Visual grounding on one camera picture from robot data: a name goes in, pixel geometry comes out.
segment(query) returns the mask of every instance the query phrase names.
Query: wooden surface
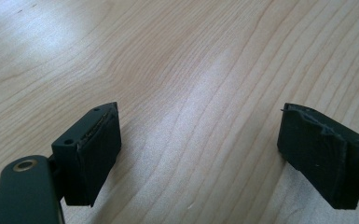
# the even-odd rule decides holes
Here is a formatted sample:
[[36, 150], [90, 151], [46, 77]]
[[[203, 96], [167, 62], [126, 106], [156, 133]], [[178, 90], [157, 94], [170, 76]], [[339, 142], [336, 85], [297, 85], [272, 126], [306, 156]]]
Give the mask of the wooden surface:
[[117, 101], [123, 147], [67, 223], [359, 223], [280, 157], [285, 102], [359, 132], [359, 1], [0, 1], [0, 171]]

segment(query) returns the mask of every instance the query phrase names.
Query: wood grain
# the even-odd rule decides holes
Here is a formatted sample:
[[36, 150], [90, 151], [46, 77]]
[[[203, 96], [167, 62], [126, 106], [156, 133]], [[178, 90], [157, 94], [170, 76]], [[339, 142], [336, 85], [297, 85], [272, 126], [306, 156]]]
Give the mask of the wood grain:
[[113, 101], [122, 151], [67, 223], [359, 223], [276, 147], [285, 102], [359, 132], [359, 1], [0, 1], [0, 171]]

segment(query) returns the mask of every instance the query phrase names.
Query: black plastic part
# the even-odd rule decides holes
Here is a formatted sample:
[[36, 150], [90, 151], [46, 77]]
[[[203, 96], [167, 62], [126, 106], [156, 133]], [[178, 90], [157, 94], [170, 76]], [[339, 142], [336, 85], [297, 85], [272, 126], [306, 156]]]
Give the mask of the black plastic part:
[[356, 208], [359, 133], [306, 106], [285, 104], [278, 148], [332, 207]]
[[13, 161], [2, 171], [0, 224], [12, 223], [63, 223], [47, 158], [24, 157]]
[[68, 205], [93, 206], [120, 148], [117, 103], [92, 109], [52, 144]]

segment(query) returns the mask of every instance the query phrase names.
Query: wooden table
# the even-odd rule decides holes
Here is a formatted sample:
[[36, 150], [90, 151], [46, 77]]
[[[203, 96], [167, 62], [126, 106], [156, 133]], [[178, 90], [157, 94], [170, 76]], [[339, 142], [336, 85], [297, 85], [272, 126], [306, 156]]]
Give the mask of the wooden table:
[[359, 223], [276, 147], [285, 102], [359, 132], [359, 1], [0, 1], [0, 171], [114, 101], [117, 163], [67, 223]]

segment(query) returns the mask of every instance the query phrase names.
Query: light wood tabletop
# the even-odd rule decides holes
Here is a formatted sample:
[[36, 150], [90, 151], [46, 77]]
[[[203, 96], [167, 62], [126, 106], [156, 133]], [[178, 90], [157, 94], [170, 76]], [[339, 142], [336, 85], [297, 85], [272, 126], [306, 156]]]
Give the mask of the light wood tabletop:
[[0, 172], [109, 102], [121, 152], [67, 223], [359, 223], [276, 146], [285, 102], [359, 132], [359, 1], [0, 1]]

